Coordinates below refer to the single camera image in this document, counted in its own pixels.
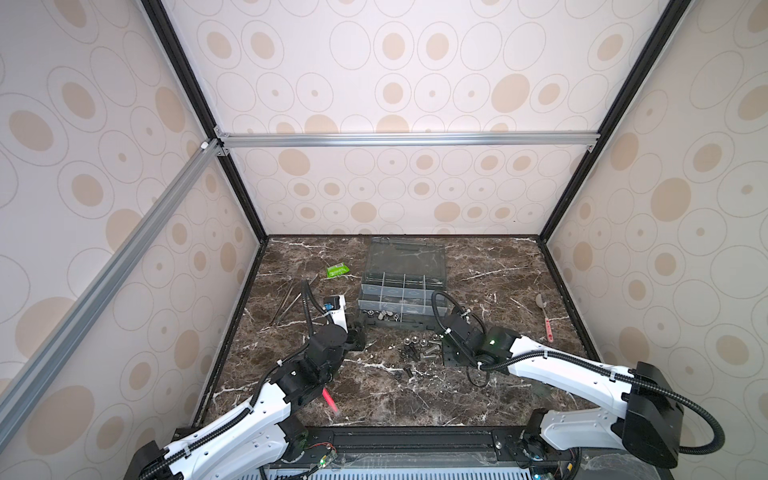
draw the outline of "green packet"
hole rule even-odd
[[[345,273],[349,273],[349,267],[347,265],[344,265],[344,262],[337,263],[336,265],[329,266],[328,268],[326,268],[326,275],[328,276],[328,278],[344,275]]]

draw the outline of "patterned wallpaper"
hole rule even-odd
[[[0,480],[123,478],[189,425],[257,241],[213,159],[0,455]]]
[[[665,0],[166,0],[235,133],[596,128]]]
[[[267,233],[538,234],[583,145],[233,149]]]
[[[651,362],[723,424],[678,480],[768,471],[768,1],[705,0],[549,243],[606,362]],[[709,442],[686,415],[685,445]]]
[[[199,147],[131,0],[0,6],[0,392]]]

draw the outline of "brown marble surface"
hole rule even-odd
[[[270,240],[240,327],[214,394],[206,423],[250,394],[263,373],[298,349],[306,339],[300,303],[277,326],[270,326],[279,303],[298,281],[311,279],[315,296],[343,293],[347,315],[356,315],[360,276],[371,237],[277,237]],[[535,294],[548,301],[554,347],[584,356],[561,297],[536,243],[528,239],[440,237],[423,239],[445,245],[448,292],[488,325],[515,329],[546,343],[544,315]],[[325,278],[327,266],[344,262],[349,274]],[[402,360],[398,349],[406,335],[432,338],[434,332],[367,327],[364,352],[350,352],[328,390],[340,408],[334,416],[322,399],[300,413],[305,425],[521,425],[532,409],[589,408],[588,402],[559,389],[494,373],[485,388],[469,383],[464,368],[444,367],[440,358]],[[412,369],[409,378],[403,367]],[[475,382],[482,374],[473,372]]]

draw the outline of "ventilation grille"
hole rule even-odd
[[[301,473],[303,470],[270,470],[269,480]],[[528,470],[516,467],[486,468],[347,468],[341,472],[321,470],[311,480],[531,480]],[[260,480],[259,471],[237,480]]]

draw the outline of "spoon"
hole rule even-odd
[[[547,310],[545,310],[547,303],[544,301],[544,297],[542,297],[540,293],[536,293],[536,305],[538,305],[538,308],[544,312],[544,322],[547,326],[547,341],[549,341],[549,343],[553,343],[554,336],[552,335],[552,327],[549,324],[549,316],[547,315]]]

